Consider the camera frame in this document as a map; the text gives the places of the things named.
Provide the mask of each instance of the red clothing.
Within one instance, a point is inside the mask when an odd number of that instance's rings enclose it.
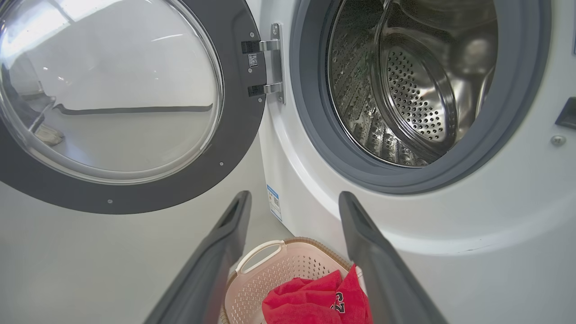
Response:
[[[294,278],[276,287],[262,302],[262,313],[268,324],[372,324],[356,265],[344,280],[340,272],[333,272],[318,280]]]

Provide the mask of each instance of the white basket handle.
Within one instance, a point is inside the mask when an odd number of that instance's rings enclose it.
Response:
[[[269,256],[265,257],[262,261],[251,266],[250,269],[244,271],[243,268],[246,265],[246,263],[248,263],[248,261],[250,261],[250,259],[252,259],[256,254],[262,252],[264,249],[271,247],[271,246],[275,246],[275,245],[278,246],[278,249],[276,251],[272,252]],[[254,269],[254,268],[258,267],[259,265],[263,264],[264,262],[268,261],[274,255],[277,255],[282,250],[282,247],[284,247],[284,246],[286,246],[286,244],[284,244],[284,241],[282,241],[282,240],[269,241],[269,242],[262,243],[262,244],[258,245],[257,247],[253,248],[252,251],[250,251],[245,257],[243,257],[242,260],[240,260],[240,262],[238,263],[238,266],[236,267],[236,273],[238,275],[240,275],[240,274],[245,274],[245,273],[250,272],[252,269]]]

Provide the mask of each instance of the door hinge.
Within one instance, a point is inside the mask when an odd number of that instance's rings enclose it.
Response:
[[[267,77],[269,84],[255,85],[248,89],[250,96],[273,93],[279,102],[285,103],[284,64],[282,60],[282,25],[272,24],[271,40],[242,42],[242,53],[270,52],[271,75]]]

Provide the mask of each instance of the pink laundry basket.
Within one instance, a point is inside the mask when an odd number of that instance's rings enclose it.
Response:
[[[249,269],[243,269],[251,258],[271,246],[278,249]],[[262,301],[272,289],[296,277],[315,280],[336,270],[345,277],[350,267],[350,263],[313,239],[292,238],[261,244],[240,261],[228,279],[220,313],[222,324],[265,323]]]

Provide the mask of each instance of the basket rim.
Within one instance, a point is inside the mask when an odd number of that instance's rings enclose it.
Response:
[[[309,244],[309,245],[319,249],[323,253],[325,253],[327,256],[329,256],[331,259],[333,259],[336,263],[338,263],[341,267],[343,267],[347,271],[350,271],[350,268],[352,268],[351,263],[349,263],[344,258],[342,258],[340,255],[338,255],[336,252],[330,250],[328,247],[326,247],[325,245],[323,245],[322,243],[320,243],[316,240],[313,240],[311,238],[305,238],[303,236],[299,236],[296,238],[289,238],[289,239],[284,240],[284,244],[286,244],[286,245],[289,245],[292,243]],[[236,271],[233,271],[230,274],[230,277],[228,278],[228,282],[226,283],[226,292],[228,292],[228,288],[230,288],[230,285],[232,285],[232,282],[234,281],[234,279],[236,279],[236,277],[238,277],[238,273]],[[224,301],[222,301],[222,308],[220,310],[220,320],[221,320],[222,324],[230,324],[228,314],[226,313],[226,305],[225,305]]]

